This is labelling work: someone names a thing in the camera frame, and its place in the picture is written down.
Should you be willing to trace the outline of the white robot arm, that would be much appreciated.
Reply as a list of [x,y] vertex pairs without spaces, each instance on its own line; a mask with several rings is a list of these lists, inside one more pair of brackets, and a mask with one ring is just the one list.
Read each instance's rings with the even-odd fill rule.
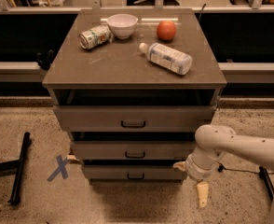
[[[225,153],[233,154],[246,161],[258,164],[274,172],[274,139],[237,135],[227,126],[202,125],[195,132],[196,147],[185,161],[178,161],[172,167],[187,172],[197,182],[196,190],[199,208],[207,204],[209,185],[206,179],[213,166]],[[274,197],[268,224],[274,224]]]

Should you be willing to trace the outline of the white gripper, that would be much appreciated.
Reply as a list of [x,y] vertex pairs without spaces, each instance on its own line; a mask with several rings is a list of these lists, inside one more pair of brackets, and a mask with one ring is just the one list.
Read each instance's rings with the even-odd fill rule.
[[190,154],[184,161],[176,162],[172,167],[182,172],[187,172],[188,176],[195,181],[199,208],[204,208],[207,205],[209,196],[209,183],[206,180],[211,174],[217,160],[210,159],[209,157],[203,158],[203,163],[198,164],[195,162],[193,154]]

